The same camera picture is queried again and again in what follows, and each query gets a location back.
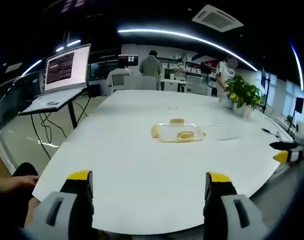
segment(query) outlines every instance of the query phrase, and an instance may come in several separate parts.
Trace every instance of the window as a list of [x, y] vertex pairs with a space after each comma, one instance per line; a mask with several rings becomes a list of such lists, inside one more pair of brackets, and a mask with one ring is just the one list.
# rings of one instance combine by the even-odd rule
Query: window
[[[286, 95], [285, 95], [285, 101], [284, 101], [284, 106], [283, 106], [283, 111], [282, 111], [282, 114], [284, 116], [293, 115], [297, 97], [304, 99], [304, 91], [301, 90], [300, 86], [287, 80], [286, 81]], [[298, 112], [295, 113], [294, 123], [296, 123], [298, 120], [300, 120], [300, 121], [304, 120], [304, 105], [303, 105], [302, 113], [298, 113]]]
[[[262, 80], [261, 71], [257, 71], [256, 78], [257, 78], [256, 86], [259, 87], [259, 89], [262, 91], [263, 94], [267, 94], [268, 83], [265, 84], [265, 89], [263, 89], [261, 85], [261, 80]], [[272, 107], [274, 103], [275, 92], [276, 92], [277, 76], [267, 72], [266, 78], [267, 79], [270, 78], [271, 80], [270, 91], [268, 92], [268, 98], [267, 98], [267, 105]]]

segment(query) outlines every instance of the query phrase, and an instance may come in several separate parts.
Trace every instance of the monitor screen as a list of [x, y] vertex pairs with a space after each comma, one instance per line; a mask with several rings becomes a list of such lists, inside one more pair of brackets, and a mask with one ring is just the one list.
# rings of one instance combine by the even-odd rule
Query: monitor screen
[[89, 51], [84, 45], [48, 58], [44, 90], [85, 83]]
[[127, 66], [138, 66], [138, 55], [121, 54], [118, 59], [127, 59]]
[[263, 88], [265, 89], [265, 83], [266, 83], [266, 72], [265, 69], [262, 69], [262, 79], [261, 79], [261, 85], [263, 86]]

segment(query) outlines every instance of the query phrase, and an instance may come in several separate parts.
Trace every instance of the ceiling light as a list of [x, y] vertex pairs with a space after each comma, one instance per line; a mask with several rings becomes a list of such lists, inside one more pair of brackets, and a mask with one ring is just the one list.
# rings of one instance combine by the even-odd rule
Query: ceiling light
[[180, 32], [174, 32], [174, 31], [166, 31], [166, 30], [157, 30], [157, 29], [125, 29], [125, 30], [119, 30], [118, 31], [119, 33], [160, 33], [160, 34], [171, 34], [171, 35], [176, 35], [176, 36], [180, 36], [180, 37], [184, 37], [184, 38], [189, 38], [189, 39], [193, 39], [193, 40], [197, 40], [197, 41], [200, 41], [202, 43], [205, 43], [205, 44], [208, 44], [208, 45], [211, 45], [217, 49], [220, 49], [226, 53], [228, 53], [229, 55], [232, 55], [234, 56], [235, 58], [237, 58], [238, 60], [242, 61], [243, 63], [245, 63], [247, 66], [249, 66], [251, 69], [253, 69], [254, 71], [257, 71], [257, 68], [255, 68], [253, 65], [251, 65], [248, 61], [246, 61], [245, 59], [241, 58], [240, 56], [238, 56], [236, 53], [233, 53], [232, 51], [222, 47], [222, 46], [219, 46], [213, 42], [210, 42], [210, 41], [207, 41], [205, 39], [201, 39], [201, 38], [198, 38], [198, 37], [195, 37], [195, 36], [190, 36], [190, 35], [187, 35], [187, 34], [184, 34], [184, 33], [180, 33]]
[[36, 63], [34, 63], [32, 66], [30, 66], [24, 73], [22, 73], [21, 77], [24, 76], [25, 74], [27, 74], [33, 67], [35, 67], [36, 65], [38, 65], [42, 60], [37, 61]]
[[64, 49], [64, 47], [59, 47], [56, 51], [59, 52], [59, 51], [62, 51]]
[[298, 59], [297, 53], [295, 51], [295, 47], [294, 44], [292, 43], [292, 49], [296, 58], [296, 63], [297, 63], [297, 67], [298, 67], [298, 72], [300, 74], [300, 79], [301, 79], [301, 90], [304, 91], [304, 82], [303, 82], [303, 73], [302, 73], [302, 67], [300, 64], [300, 60]]
[[76, 40], [76, 41], [73, 41], [73, 42], [70, 42], [68, 45], [66, 45], [66, 46], [68, 46], [68, 47], [70, 47], [70, 46], [72, 46], [72, 45], [74, 45], [74, 44], [78, 44], [78, 43], [80, 43], [81, 42], [81, 40]]

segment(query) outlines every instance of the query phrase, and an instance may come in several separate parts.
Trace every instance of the conference table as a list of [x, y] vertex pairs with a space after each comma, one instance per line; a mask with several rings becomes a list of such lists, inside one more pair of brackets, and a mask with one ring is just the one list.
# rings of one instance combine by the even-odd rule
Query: conference table
[[[204, 140], [163, 143], [151, 128], [184, 119]], [[33, 195], [59, 191], [68, 175], [93, 171], [93, 228], [152, 235], [203, 224], [205, 175], [226, 174], [238, 194], [253, 195], [279, 166], [269, 143], [280, 131], [258, 110], [236, 116], [218, 98], [171, 91], [120, 90], [98, 106], [60, 146]]]

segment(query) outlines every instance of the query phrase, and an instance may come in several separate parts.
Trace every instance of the white chair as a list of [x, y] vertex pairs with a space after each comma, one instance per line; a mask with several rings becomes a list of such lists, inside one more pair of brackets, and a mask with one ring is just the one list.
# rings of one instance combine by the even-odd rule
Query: white chair
[[115, 74], [112, 75], [112, 87], [111, 87], [111, 94], [117, 90], [124, 90], [125, 89], [125, 80], [126, 76], [130, 76], [129, 73], [125, 74]]
[[153, 76], [126, 76], [125, 89], [156, 90], [156, 78]]
[[192, 93], [192, 94], [201, 94], [207, 95], [207, 84], [202, 82], [201, 77], [197, 76], [187, 76], [186, 85], [185, 85], [185, 93]]

